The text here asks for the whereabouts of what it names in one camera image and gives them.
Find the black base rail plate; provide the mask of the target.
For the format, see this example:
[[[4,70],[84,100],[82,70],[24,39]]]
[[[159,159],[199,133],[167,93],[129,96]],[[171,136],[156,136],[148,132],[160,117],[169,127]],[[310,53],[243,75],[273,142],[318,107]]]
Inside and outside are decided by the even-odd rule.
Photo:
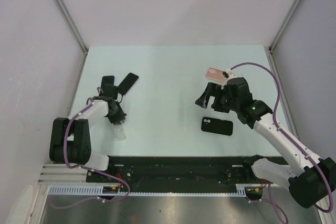
[[[242,186],[246,195],[263,193],[269,181],[250,172],[250,156],[227,157],[112,157],[107,171],[86,174],[89,186],[112,186],[127,191],[124,196],[75,196],[79,203],[107,202],[130,197],[132,189],[187,191],[196,188]]]

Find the white-edged black smartphone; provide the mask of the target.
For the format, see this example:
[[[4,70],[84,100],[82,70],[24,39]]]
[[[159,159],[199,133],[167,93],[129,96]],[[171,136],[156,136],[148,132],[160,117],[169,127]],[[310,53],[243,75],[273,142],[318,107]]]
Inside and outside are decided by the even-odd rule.
[[[121,95],[126,95],[128,91],[134,86],[134,84],[138,81],[139,76],[134,73],[128,73],[127,76],[121,81],[118,85],[118,92]]]

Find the black phone case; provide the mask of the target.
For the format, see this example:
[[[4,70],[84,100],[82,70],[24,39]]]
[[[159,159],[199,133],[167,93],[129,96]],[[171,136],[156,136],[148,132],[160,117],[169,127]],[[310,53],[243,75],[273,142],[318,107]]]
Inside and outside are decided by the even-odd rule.
[[[228,120],[203,117],[201,130],[207,133],[232,136],[233,122]]]

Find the aluminium frame post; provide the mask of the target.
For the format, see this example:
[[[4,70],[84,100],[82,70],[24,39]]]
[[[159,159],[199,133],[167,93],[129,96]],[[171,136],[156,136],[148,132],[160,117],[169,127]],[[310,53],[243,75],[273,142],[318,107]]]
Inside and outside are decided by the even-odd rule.
[[[283,22],[281,23],[274,39],[272,40],[271,44],[268,47],[268,50],[270,53],[273,53],[274,50],[276,49],[278,43],[280,42],[281,38],[285,34],[288,26],[292,22],[295,14],[297,13],[300,5],[302,4],[303,0],[294,0],[293,3],[291,4]]]
[[[61,13],[66,25],[68,26],[71,34],[73,35],[76,43],[80,47],[81,51],[86,56],[88,53],[88,47],[85,45],[85,42],[76,26],[64,0],[54,0],[56,7],[58,8],[59,12]]]

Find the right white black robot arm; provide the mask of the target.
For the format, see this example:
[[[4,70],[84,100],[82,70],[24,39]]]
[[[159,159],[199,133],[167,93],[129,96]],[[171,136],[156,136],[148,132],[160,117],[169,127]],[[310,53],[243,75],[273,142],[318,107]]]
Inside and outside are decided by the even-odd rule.
[[[335,161],[321,158],[283,128],[275,112],[265,102],[253,98],[244,78],[229,79],[224,85],[208,83],[195,104],[205,109],[210,97],[214,97],[211,105],[214,111],[235,112],[242,124],[264,137],[288,164],[285,167],[256,155],[242,169],[245,181],[266,179],[288,190],[304,208],[310,208],[324,197],[332,198]]]

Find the pink phone case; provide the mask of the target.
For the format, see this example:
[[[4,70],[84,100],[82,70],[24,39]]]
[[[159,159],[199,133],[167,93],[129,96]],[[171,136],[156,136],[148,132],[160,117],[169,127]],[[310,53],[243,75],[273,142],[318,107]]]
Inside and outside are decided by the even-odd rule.
[[[215,68],[208,68],[205,77],[218,83],[225,83],[226,81],[223,71]]]

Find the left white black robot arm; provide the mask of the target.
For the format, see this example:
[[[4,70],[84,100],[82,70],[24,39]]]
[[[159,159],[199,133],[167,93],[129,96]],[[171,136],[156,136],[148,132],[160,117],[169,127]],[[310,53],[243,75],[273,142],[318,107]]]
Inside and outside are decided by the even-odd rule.
[[[122,126],[124,113],[118,95],[123,96],[121,88],[106,84],[97,88],[98,95],[88,98],[86,106],[76,114],[67,118],[56,118],[51,132],[49,158],[57,164],[65,164],[68,168],[84,166],[98,170],[98,176],[105,182],[115,178],[116,169],[109,165],[109,157],[92,150],[90,128],[100,119],[107,118],[112,124],[114,136],[125,140]]]

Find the blue-edged black smartphone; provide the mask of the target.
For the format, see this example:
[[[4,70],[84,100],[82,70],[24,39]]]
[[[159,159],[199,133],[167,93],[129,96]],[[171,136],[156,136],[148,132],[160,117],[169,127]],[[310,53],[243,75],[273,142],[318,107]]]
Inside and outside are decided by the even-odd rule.
[[[106,87],[114,85],[114,76],[103,76],[101,81],[101,88],[104,90]]]

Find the right aluminium frame post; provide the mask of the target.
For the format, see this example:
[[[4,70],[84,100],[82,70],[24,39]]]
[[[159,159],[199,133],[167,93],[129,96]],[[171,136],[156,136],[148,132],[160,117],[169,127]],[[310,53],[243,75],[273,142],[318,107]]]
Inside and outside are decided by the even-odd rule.
[[[276,49],[278,43],[280,42],[281,38],[285,34],[288,26],[292,22],[295,14],[297,13],[300,5],[302,4],[303,0],[294,0],[293,3],[291,4],[283,22],[281,23],[274,39],[272,40],[271,44],[268,47],[268,50],[270,53],[273,53],[274,50]]]

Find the clear magsafe phone case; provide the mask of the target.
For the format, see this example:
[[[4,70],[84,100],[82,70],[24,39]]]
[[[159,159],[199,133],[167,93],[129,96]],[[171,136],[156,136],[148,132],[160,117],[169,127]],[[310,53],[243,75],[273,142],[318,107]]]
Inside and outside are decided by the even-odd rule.
[[[126,134],[123,128],[125,120],[122,120],[121,122],[117,122],[113,124],[113,133],[116,139],[118,140],[125,140]]]

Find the left aluminium frame post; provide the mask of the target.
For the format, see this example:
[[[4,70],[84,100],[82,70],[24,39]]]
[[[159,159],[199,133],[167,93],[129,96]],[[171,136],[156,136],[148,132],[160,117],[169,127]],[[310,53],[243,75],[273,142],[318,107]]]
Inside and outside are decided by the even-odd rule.
[[[76,26],[64,0],[54,0],[56,7],[58,8],[59,12],[61,13],[66,25],[68,26],[71,34],[73,35],[76,43],[80,47],[81,51],[86,56],[88,53],[88,47],[85,45],[85,42]]]

